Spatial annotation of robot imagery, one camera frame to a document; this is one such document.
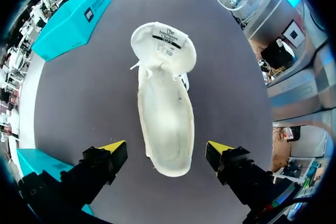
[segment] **desk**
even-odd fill
[[[136,28],[159,21],[189,35],[188,73],[195,117],[191,170],[165,177],[145,156],[138,105]],[[87,45],[45,63],[35,107],[36,147],[77,164],[90,146],[127,141],[129,158],[91,204],[101,219],[141,224],[241,223],[249,212],[221,186],[205,159],[208,140],[251,151],[271,167],[271,107],[254,53],[230,12],[216,0],[112,0]]]

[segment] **picture frame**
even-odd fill
[[[298,48],[306,39],[304,33],[294,19],[292,19],[286,29],[282,32],[282,35],[288,39],[295,48]]]

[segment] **insole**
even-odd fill
[[[143,118],[153,158],[172,169],[182,168],[190,159],[191,119],[178,81],[162,69],[154,70],[142,92]]]

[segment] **teal box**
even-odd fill
[[[69,0],[51,17],[32,50],[50,61],[85,45],[111,0]]]

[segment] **white shoe insole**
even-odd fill
[[[161,68],[142,87],[142,113],[148,134],[151,160],[174,173],[190,168],[193,145],[193,121],[190,103],[181,80]]]

